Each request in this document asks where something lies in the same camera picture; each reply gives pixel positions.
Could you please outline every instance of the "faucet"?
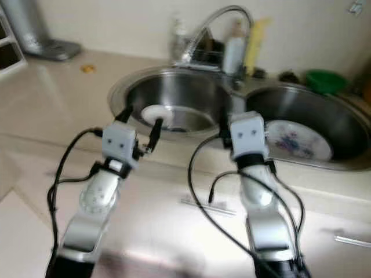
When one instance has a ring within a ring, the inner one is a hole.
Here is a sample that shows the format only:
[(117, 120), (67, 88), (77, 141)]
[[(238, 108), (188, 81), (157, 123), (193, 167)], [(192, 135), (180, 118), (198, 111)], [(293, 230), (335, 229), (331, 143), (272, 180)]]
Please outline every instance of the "faucet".
[[(251, 26), (253, 25), (253, 19), (250, 16), (249, 12), (238, 5), (230, 5), (226, 6), (224, 8), (221, 8), (217, 11), (215, 11), (213, 14), (211, 14), (195, 31), (194, 35), (190, 39), (190, 42), (185, 47), (185, 50), (183, 54), (181, 55), (180, 61), (176, 61), (174, 65), (178, 67), (187, 67), (187, 68), (193, 68), (197, 70), (205, 70), (205, 71), (214, 71), (214, 72), (221, 72), (221, 68), (218, 65), (209, 65), (209, 64), (202, 64), (202, 63), (195, 63), (192, 62), (192, 58), (194, 56), (194, 52), (200, 43), (202, 37), (204, 36), (207, 27), (213, 22), (215, 19), (217, 19), (222, 14), (225, 14), (227, 12), (239, 12), (246, 18), (246, 37), (245, 37), (245, 49), (248, 45), (248, 39), (249, 39), (249, 30), (251, 29)], [(241, 61), (241, 65), (243, 66), (243, 61), (245, 61), (245, 57)]]

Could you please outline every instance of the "stainless steel sink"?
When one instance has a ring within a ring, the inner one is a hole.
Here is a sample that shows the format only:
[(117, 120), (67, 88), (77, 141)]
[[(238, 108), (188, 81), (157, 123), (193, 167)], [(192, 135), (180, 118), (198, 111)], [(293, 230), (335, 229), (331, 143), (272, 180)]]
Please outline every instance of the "stainless steel sink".
[(282, 156), (280, 160), (333, 170), (361, 170), (371, 167), (371, 121), (361, 111), (338, 97), (323, 97), (300, 86), (263, 87), (246, 97), (248, 111), (257, 111), (264, 120), (301, 123), (325, 137), (333, 148), (331, 161)]
[(216, 74), (160, 67), (122, 79), (112, 89), (109, 102), (114, 115), (131, 105), (130, 121), (143, 134), (150, 131), (161, 106), (172, 113), (171, 122), (163, 126), (162, 138), (181, 140), (217, 132), (221, 111), (233, 109), (237, 102), (233, 98), (243, 106), (243, 98), (228, 94)]

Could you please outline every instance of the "white countertop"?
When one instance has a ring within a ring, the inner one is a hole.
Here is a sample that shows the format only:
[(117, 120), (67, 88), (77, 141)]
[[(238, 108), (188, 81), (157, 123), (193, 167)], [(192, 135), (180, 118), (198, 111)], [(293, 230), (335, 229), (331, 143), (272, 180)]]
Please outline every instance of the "white countertop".
[[(1, 141), (8, 142), (5, 145), (26, 140), (67, 146), (82, 129), (105, 126), (112, 121), (107, 94), (115, 82), (134, 71), (164, 63), (90, 50), (64, 63), (31, 58), (27, 68), (0, 81)], [(83, 73), (80, 67), (84, 64), (93, 64), (96, 72)], [(79, 148), (100, 152), (100, 143), (87, 139)], [(194, 148), (193, 145), (160, 141), (155, 153), (146, 161), (185, 170)], [(228, 152), (215, 149), (207, 149), (196, 167), (205, 174), (233, 168)], [(333, 206), (333, 211), (339, 205), (332, 205), (334, 200), (363, 207), (361, 219), (371, 222), (367, 213), (371, 208), (371, 171), (334, 172), (278, 162), (278, 173), (308, 200), (316, 196)], [(339, 214), (346, 215), (346, 211), (349, 209), (344, 206)], [(347, 216), (358, 213), (353, 211)]]

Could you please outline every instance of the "white wall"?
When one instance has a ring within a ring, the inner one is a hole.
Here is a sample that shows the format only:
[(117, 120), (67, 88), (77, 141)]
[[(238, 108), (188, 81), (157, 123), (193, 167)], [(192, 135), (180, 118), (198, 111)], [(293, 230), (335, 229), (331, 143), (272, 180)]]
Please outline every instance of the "white wall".
[(239, 4), (272, 17), (258, 65), (270, 72), (327, 68), (353, 75), (371, 55), (371, 3), (352, 0), (38, 0), (53, 36), (89, 49), (167, 58), (172, 13), (192, 31), (214, 10)]

